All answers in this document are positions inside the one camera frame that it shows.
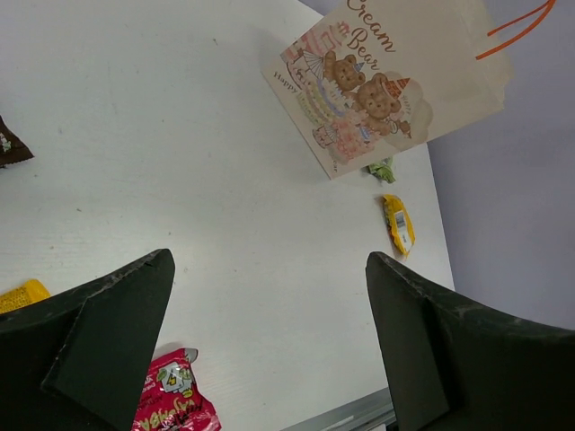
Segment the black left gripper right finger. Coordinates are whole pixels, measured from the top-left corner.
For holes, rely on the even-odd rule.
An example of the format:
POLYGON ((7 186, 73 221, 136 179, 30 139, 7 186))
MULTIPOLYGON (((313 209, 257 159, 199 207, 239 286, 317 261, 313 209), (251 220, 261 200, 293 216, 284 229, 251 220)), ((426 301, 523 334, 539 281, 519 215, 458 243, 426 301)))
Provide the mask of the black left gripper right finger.
POLYGON ((366 278, 395 429, 573 429, 572 330, 497 311, 383 252, 366 278))

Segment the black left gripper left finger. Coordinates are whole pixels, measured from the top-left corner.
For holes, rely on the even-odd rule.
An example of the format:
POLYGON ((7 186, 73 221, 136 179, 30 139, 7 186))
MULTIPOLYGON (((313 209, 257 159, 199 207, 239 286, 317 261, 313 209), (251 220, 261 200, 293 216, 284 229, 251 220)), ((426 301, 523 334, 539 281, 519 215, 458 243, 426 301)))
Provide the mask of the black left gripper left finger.
POLYGON ((3 430, 129 430, 175 264, 153 251, 1 316, 3 430))

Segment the cream paper gift bag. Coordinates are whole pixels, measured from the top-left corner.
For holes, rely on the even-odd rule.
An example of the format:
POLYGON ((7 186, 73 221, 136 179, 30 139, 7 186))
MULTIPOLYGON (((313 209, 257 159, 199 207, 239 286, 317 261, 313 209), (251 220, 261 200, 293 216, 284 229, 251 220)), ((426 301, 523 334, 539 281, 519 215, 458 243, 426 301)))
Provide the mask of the cream paper gift bag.
POLYGON ((262 72, 337 178, 501 111, 499 32, 481 1, 345 1, 262 72))

